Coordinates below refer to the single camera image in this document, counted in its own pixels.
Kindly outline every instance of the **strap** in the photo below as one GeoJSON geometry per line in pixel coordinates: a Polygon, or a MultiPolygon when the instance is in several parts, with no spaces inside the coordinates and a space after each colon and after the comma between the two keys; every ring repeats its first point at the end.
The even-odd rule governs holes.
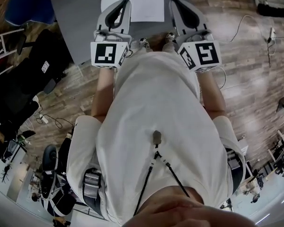
{"type": "Polygon", "coordinates": [[[226,148],[226,152],[227,152],[227,162],[231,168],[231,176],[233,184],[232,193],[234,194],[235,191],[239,188],[243,178],[243,165],[238,154],[234,150],[226,148]]]}
{"type": "Polygon", "coordinates": [[[104,218],[101,212],[101,198],[99,195],[101,178],[102,174],[96,168],[91,168],[85,172],[83,180],[83,199],[100,218],[104,218]]]}

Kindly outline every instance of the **electrical cord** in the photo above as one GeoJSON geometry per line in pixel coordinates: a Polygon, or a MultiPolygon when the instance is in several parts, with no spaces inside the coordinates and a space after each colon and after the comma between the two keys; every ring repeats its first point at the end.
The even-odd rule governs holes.
{"type": "Polygon", "coordinates": [[[180,180],[178,179],[177,175],[176,175],[175,172],[173,171],[173,169],[172,169],[170,163],[169,163],[166,159],[164,159],[163,156],[160,155],[160,153],[159,153],[158,151],[156,151],[156,152],[155,152],[155,156],[154,156],[153,160],[151,161],[151,165],[150,165],[150,167],[149,167],[149,169],[148,169],[148,173],[147,173],[147,175],[146,175],[146,178],[145,178],[145,181],[144,181],[144,185],[143,185],[142,191],[141,191],[141,193],[140,193],[140,197],[139,197],[139,200],[138,200],[138,203],[137,203],[137,207],[136,207],[136,209],[135,209],[135,211],[134,211],[134,214],[133,214],[134,216],[137,214],[137,212],[138,212],[138,210],[139,210],[139,206],[140,206],[140,203],[141,203],[141,200],[142,200],[142,196],[143,196],[144,191],[145,191],[145,188],[146,188],[146,184],[147,184],[147,182],[148,182],[148,179],[149,179],[149,177],[150,177],[150,175],[151,175],[151,172],[152,172],[152,170],[153,170],[153,166],[155,165],[155,162],[156,162],[156,160],[157,160],[158,157],[159,157],[160,160],[168,167],[168,169],[170,170],[170,172],[171,172],[172,175],[174,176],[176,182],[179,184],[179,186],[180,186],[180,188],[182,189],[182,191],[184,192],[184,194],[185,194],[187,197],[190,198],[188,192],[186,191],[186,189],[184,188],[184,186],[182,185],[182,183],[181,183],[180,180]]]}
{"type": "Polygon", "coordinates": [[[250,18],[252,18],[252,19],[256,22],[256,24],[257,24],[257,26],[258,26],[258,28],[259,28],[259,31],[260,31],[260,33],[261,33],[261,35],[262,35],[262,38],[265,38],[265,37],[263,36],[262,30],[261,30],[259,24],[257,23],[256,19],[255,19],[254,17],[252,17],[251,15],[245,15],[245,16],[241,19],[241,21],[239,22],[239,26],[238,26],[237,32],[236,32],[236,34],[234,35],[234,37],[233,37],[230,41],[219,41],[219,42],[220,42],[220,43],[223,43],[223,44],[230,44],[230,43],[232,43],[232,42],[234,41],[234,39],[236,38],[236,36],[238,35],[238,33],[239,33],[239,30],[240,30],[240,26],[241,26],[242,21],[243,21],[244,18],[246,18],[246,17],[250,17],[250,18]]]}
{"type": "Polygon", "coordinates": [[[274,43],[274,44],[271,44],[271,45],[269,45],[269,43],[267,43],[267,56],[268,56],[268,65],[269,65],[269,68],[271,68],[270,56],[275,54],[275,52],[274,52],[273,54],[269,54],[269,49],[270,49],[270,47],[272,47],[273,45],[275,45],[275,43],[274,43]]]}
{"type": "Polygon", "coordinates": [[[40,110],[39,112],[37,112],[37,113],[34,114],[34,115],[38,115],[38,118],[36,118],[36,121],[37,121],[38,124],[43,124],[42,118],[43,118],[44,116],[47,116],[47,117],[51,118],[52,120],[54,120],[55,125],[56,125],[56,127],[57,127],[58,129],[62,129],[62,128],[63,128],[63,125],[62,125],[58,120],[64,120],[64,121],[66,121],[66,122],[69,123],[69,124],[72,126],[72,128],[74,129],[74,125],[73,125],[71,122],[69,122],[68,120],[66,120],[66,119],[63,119],[63,118],[56,118],[56,119],[55,119],[55,118],[53,118],[52,116],[49,116],[48,114],[41,114],[41,112],[43,111],[43,107],[42,107],[41,104],[39,104],[39,105],[40,105],[40,107],[41,107],[41,110],[40,110]]]}
{"type": "Polygon", "coordinates": [[[129,50],[130,52],[131,52],[131,54],[130,55],[127,55],[127,56],[125,56],[125,58],[130,58],[132,55],[133,55],[133,51],[132,50],[129,50]]]}
{"type": "Polygon", "coordinates": [[[222,87],[220,87],[219,89],[222,89],[224,86],[225,86],[225,84],[226,84],[226,82],[227,82],[227,75],[226,75],[226,72],[225,72],[225,70],[221,67],[221,66],[218,66],[220,69],[222,69],[222,71],[224,72],[224,75],[225,75],[225,81],[224,81],[224,84],[223,84],[223,86],[222,87]]]}

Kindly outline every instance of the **white t-shirt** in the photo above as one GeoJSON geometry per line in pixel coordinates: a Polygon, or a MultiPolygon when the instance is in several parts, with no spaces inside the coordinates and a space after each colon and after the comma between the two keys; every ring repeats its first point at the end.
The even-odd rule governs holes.
{"type": "MultiPolygon", "coordinates": [[[[233,190],[224,146],[239,154],[240,149],[229,119],[212,121],[199,103],[199,91],[196,74],[174,54],[149,52],[125,61],[105,121],[89,116],[77,120],[73,139],[80,143],[71,145],[67,177],[79,198],[83,200],[86,161],[96,148],[108,216],[119,225],[128,221],[154,157],[152,135],[157,130],[162,134],[159,152],[180,182],[194,188],[205,205],[220,207],[233,190]]],[[[178,183],[157,160],[140,206],[167,186],[178,183]]]]}

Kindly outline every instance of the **blue chair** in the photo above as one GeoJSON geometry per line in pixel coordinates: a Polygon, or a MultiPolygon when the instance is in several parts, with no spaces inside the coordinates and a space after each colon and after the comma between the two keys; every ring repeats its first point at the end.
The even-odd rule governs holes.
{"type": "Polygon", "coordinates": [[[27,21],[52,24],[55,14],[51,0],[9,0],[5,20],[14,26],[27,21]]]}

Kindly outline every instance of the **buckle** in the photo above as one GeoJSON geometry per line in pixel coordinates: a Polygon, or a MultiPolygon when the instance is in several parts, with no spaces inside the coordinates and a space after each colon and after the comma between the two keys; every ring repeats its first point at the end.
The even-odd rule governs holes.
{"type": "Polygon", "coordinates": [[[84,195],[96,199],[101,183],[101,175],[97,173],[85,173],[84,175],[84,195]]]}

